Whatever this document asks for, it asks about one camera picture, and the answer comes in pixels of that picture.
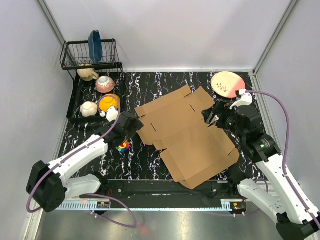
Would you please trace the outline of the brown cardboard box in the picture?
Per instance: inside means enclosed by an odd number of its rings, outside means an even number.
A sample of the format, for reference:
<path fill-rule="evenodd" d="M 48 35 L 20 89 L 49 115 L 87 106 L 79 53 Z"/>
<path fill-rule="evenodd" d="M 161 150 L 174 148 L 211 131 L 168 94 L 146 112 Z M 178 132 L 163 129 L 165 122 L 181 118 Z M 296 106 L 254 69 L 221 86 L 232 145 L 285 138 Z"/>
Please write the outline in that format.
<path fill-rule="evenodd" d="M 202 111 L 213 98 L 189 85 L 135 108 L 145 145 L 154 146 L 175 182 L 194 189 L 239 160 L 239 151 L 228 135 L 204 121 Z"/>

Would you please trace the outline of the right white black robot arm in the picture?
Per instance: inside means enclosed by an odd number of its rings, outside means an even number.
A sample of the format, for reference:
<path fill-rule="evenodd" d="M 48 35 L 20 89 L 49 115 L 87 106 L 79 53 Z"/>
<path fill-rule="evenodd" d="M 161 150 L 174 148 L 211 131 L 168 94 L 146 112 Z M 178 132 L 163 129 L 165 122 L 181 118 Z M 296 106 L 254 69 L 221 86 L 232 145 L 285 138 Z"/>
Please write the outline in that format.
<path fill-rule="evenodd" d="M 239 139 L 244 155 L 267 177 L 277 194 L 273 197 L 234 164 L 226 175 L 228 195 L 253 202 L 276 225 L 284 240 L 304 240 L 320 230 L 320 211 L 304 194 L 284 163 L 284 154 L 265 133 L 262 118 L 252 105 L 236 106 L 218 100 L 203 110 L 204 122 L 228 130 Z"/>

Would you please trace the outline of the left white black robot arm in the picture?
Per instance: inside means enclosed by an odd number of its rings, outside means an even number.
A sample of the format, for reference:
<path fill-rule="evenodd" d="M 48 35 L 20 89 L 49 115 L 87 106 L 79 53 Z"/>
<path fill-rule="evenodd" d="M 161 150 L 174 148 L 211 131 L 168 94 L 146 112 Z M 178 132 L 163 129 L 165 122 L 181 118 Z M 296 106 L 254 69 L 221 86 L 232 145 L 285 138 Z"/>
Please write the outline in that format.
<path fill-rule="evenodd" d="M 91 194 L 103 198 L 108 193 L 108 186 L 97 175 L 89 173 L 77 178 L 73 175 L 108 150 L 131 139 L 143 126 L 134 114 L 124 111 L 66 155 L 49 163 L 38 161 L 31 169 L 26 186 L 29 199 L 50 213 L 66 199 Z"/>

